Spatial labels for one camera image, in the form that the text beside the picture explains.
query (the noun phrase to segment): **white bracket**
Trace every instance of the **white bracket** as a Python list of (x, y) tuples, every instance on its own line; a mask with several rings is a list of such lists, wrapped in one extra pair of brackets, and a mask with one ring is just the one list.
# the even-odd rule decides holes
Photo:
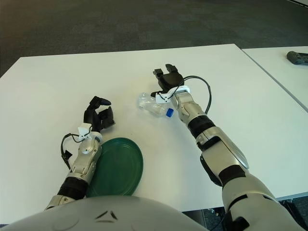
[(101, 133), (96, 131), (90, 131), (91, 124), (82, 123), (78, 127), (79, 138), (78, 141), (82, 141), (84, 139), (95, 139), (98, 138), (100, 145), (103, 143), (103, 136)]
[(187, 91), (188, 93), (190, 92), (189, 87), (187, 86), (179, 86), (179, 88), (177, 89), (177, 87), (175, 88), (171, 88), (167, 93), (162, 94), (162, 93), (156, 93), (155, 95), (155, 99), (156, 99), (156, 103), (168, 103), (171, 100), (171, 96), (178, 92), (178, 91)]

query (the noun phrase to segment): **robotic hand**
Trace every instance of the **robotic hand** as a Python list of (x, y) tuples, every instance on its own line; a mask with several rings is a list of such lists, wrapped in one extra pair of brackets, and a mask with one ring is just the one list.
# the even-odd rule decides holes
[[(183, 78), (175, 66), (167, 64), (166, 67), (169, 74), (164, 75), (160, 69), (154, 71), (162, 91), (153, 92), (152, 96), (158, 103), (171, 101), (180, 120), (195, 137), (202, 151), (200, 160), (204, 169), (215, 184), (222, 186), (228, 230), (302, 231), (267, 187), (249, 173), (243, 153), (207, 117), (210, 103), (203, 112), (193, 101), (189, 88), (183, 86), (187, 78)], [(104, 123), (95, 108), (102, 103), (110, 105), (104, 100), (94, 100), (85, 112), (84, 124), (79, 128), (83, 140), (78, 157), (48, 209), (3, 230), (206, 230), (181, 212), (145, 198), (102, 196), (79, 200), (85, 195), (100, 153), (102, 139), (98, 131), (104, 128)], [(108, 124), (112, 124), (110, 111), (104, 115), (109, 115)]]
[(222, 187), (226, 226), (241, 231), (303, 230), (268, 188), (249, 173), (244, 154), (193, 101), (176, 67), (167, 64), (166, 68), (169, 73), (165, 75), (161, 69), (154, 70), (163, 91), (152, 96), (160, 103), (171, 100), (180, 120), (195, 137), (202, 151), (201, 164), (210, 179)]
[[(78, 148), (78, 156), (71, 168), (68, 163), (71, 154), (68, 151), (64, 153), (61, 144), (62, 159), (70, 168), (70, 171), (58, 194), (51, 199), (46, 209), (84, 198), (94, 175), (96, 162), (102, 152), (103, 137), (100, 131), (115, 123), (111, 107), (96, 113), (95, 110), (101, 105), (109, 106), (111, 103), (106, 99), (94, 96), (84, 113), (83, 123), (78, 127), (78, 142), (81, 142), (81, 144)], [(73, 135), (69, 133), (64, 139)]]

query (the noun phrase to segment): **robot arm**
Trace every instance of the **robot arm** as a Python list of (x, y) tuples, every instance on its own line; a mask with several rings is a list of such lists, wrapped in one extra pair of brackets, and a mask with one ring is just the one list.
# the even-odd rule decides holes
[[(164, 92), (181, 82), (175, 72), (159, 72), (159, 85)], [(171, 94), (180, 120), (187, 126), (202, 151), (201, 163), (210, 179), (222, 187), (226, 211), (226, 226), (230, 230), (303, 230), (289, 212), (279, 204), (268, 188), (248, 171), (248, 162), (231, 139), (207, 117), (188, 91), (181, 89)]]
[(84, 113), (84, 122), (78, 127), (78, 156), (68, 172), (57, 195), (53, 196), (46, 209), (84, 198), (95, 172), (96, 162), (102, 153), (103, 137), (100, 131), (115, 122), (111, 107), (96, 113), (101, 105), (111, 105), (106, 100), (94, 96)]

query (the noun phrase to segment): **silver robot arm segment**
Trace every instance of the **silver robot arm segment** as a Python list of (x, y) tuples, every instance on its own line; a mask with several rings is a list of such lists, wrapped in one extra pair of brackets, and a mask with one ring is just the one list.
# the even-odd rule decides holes
[(52, 197), (46, 209), (82, 199), (86, 194), (95, 172), (96, 162), (102, 153), (103, 137), (99, 132), (86, 130), (90, 129), (91, 124), (83, 123), (82, 125), (85, 125), (84, 133), (87, 136), (81, 142), (78, 148), (78, 156), (58, 194)]
[(176, 92), (171, 101), (196, 138), (204, 169), (222, 186), (225, 222), (230, 230), (303, 230), (268, 188), (249, 173), (244, 154), (188, 92)]

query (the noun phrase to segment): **gray carpet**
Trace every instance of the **gray carpet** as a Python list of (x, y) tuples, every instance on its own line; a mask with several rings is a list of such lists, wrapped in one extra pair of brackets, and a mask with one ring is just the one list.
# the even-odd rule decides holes
[(21, 56), (308, 38), (308, 9), (286, 0), (0, 0), (0, 10), (0, 76)]

